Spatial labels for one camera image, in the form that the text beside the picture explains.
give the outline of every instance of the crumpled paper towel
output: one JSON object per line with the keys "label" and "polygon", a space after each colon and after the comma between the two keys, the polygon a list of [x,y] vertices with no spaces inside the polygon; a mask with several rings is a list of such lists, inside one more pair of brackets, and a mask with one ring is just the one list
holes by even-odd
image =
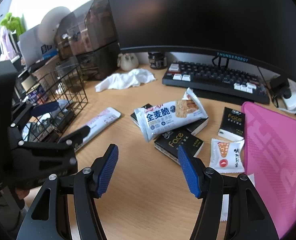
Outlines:
{"label": "crumpled paper towel", "polygon": [[[248,175],[248,178],[250,179],[252,184],[254,184],[254,186],[256,187],[256,185],[255,185],[255,175],[250,174],[250,175]],[[228,219],[228,207],[229,207],[229,195],[223,195],[223,205],[221,207],[220,221],[227,221],[227,219]]]}
{"label": "crumpled paper towel", "polygon": [[141,83],[155,81],[155,77],[148,70],[136,68],[125,74],[112,74],[95,86],[96,92],[105,89],[125,89],[128,87],[139,87]]}

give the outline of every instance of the pink mouse pad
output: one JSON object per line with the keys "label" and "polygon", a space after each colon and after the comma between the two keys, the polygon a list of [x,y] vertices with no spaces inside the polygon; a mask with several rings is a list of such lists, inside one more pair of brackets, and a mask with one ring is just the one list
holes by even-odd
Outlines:
{"label": "pink mouse pad", "polygon": [[281,238],[296,221],[296,120],[251,102],[245,122],[245,172],[255,174],[258,193]]}

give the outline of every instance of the green object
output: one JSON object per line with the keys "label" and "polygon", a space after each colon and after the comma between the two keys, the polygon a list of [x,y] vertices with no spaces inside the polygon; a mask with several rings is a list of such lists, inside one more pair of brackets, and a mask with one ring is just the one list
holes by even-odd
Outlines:
{"label": "green object", "polygon": [[16,30],[16,35],[19,40],[19,36],[23,34],[26,30],[21,24],[19,17],[13,17],[12,13],[7,13],[5,18],[0,21],[0,26],[5,26],[8,30],[14,32]]}

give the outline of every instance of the keyboard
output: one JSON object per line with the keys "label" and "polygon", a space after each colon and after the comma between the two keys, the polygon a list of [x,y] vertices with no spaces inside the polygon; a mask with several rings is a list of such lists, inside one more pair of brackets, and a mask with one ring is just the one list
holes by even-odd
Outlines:
{"label": "keyboard", "polygon": [[[270,103],[267,90],[258,76],[229,69],[225,66],[219,67],[191,62],[172,63],[162,78],[162,84],[223,93],[230,97],[241,98],[240,104],[244,101],[254,101],[267,105]],[[220,100],[218,97],[206,96],[206,98]]]}

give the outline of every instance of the cracker wrapper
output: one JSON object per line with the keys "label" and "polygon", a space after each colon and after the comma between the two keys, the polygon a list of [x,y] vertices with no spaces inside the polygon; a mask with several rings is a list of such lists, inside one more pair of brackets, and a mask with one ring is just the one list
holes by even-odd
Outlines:
{"label": "cracker wrapper", "polygon": [[245,140],[239,142],[224,142],[211,139],[211,156],[209,167],[219,173],[243,173],[244,166],[240,159],[240,152]]}
{"label": "cracker wrapper", "polygon": [[162,105],[135,109],[140,130],[146,142],[161,133],[195,122],[208,115],[197,96],[188,88],[183,99]]}

